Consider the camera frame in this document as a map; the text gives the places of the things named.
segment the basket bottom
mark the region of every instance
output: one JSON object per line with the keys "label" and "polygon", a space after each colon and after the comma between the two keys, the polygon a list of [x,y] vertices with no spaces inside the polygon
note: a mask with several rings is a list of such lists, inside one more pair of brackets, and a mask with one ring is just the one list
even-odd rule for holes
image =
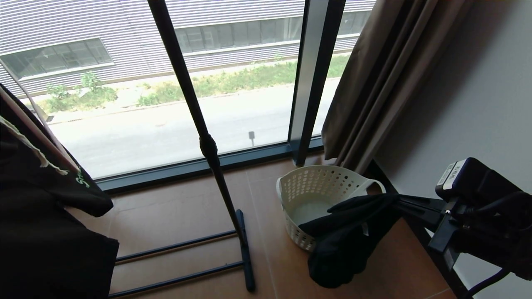
{"label": "basket bottom", "polygon": [[332,206],[325,201],[309,201],[293,209],[290,213],[290,218],[299,226],[311,220],[329,215],[330,213],[327,210]]}

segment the white plastic basket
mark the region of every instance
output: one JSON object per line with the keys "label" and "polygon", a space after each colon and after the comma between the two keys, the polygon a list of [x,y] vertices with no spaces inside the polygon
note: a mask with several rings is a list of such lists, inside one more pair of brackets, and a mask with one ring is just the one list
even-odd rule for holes
{"label": "white plastic basket", "polygon": [[313,165],[301,167],[277,180],[277,195],[285,213],[288,235],[300,248],[312,251],[315,240],[298,225],[327,216],[327,210],[353,196],[367,195],[366,189],[376,180],[338,166]]}

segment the robotic arm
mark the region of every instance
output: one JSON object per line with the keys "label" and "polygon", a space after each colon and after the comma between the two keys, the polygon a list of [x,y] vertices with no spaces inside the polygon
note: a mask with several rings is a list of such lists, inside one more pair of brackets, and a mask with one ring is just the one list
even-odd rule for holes
{"label": "robotic arm", "polygon": [[466,298],[510,272],[532,280],[532,195],[471,157],[447,167],[436,194],[443,200],[401,195],[392,207],[434,232],[429,248],[449,269],[460,253],[502,268]]}

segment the road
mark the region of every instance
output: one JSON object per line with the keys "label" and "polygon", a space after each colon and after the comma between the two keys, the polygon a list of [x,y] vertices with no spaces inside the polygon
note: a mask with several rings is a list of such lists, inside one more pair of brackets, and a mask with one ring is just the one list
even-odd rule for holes
{"label": "road", "polygon": [[[319,134],[338,79],[325,84],[314,133]],[[199,100],[219,153],[286,140],[293,86],[275,86]],[[93,178],[201,157],[185,102],[50,125]]]}

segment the curtain fold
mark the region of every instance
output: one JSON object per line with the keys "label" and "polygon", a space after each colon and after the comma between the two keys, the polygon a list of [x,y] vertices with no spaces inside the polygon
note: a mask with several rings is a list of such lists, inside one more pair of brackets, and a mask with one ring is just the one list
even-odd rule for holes
{"label": "curtain fold", "polygon": [[470,2],[377,0],[327,113],[325,158],[362,173]]}

